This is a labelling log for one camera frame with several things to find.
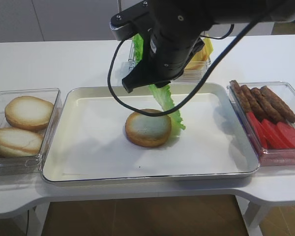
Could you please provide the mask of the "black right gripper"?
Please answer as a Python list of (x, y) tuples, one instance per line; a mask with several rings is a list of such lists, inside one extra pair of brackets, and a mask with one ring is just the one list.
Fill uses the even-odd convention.
[(155, 25), (144, 42), (144, 58), (122, 79), (128, 93), (133, 89), (155, 85), (162, 88), (183, 74), (194, 55), (205, 45), (200, 30), (184, 14), (155, 18)]

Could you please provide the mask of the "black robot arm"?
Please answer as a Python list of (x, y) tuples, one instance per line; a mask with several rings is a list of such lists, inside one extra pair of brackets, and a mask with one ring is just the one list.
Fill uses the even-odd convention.
[(143, 58), (122, 80), (127, 92), (178, 78), (214, 25), (295, 19), (295, 0), (146, 0), (123, 11), (144, 40)]

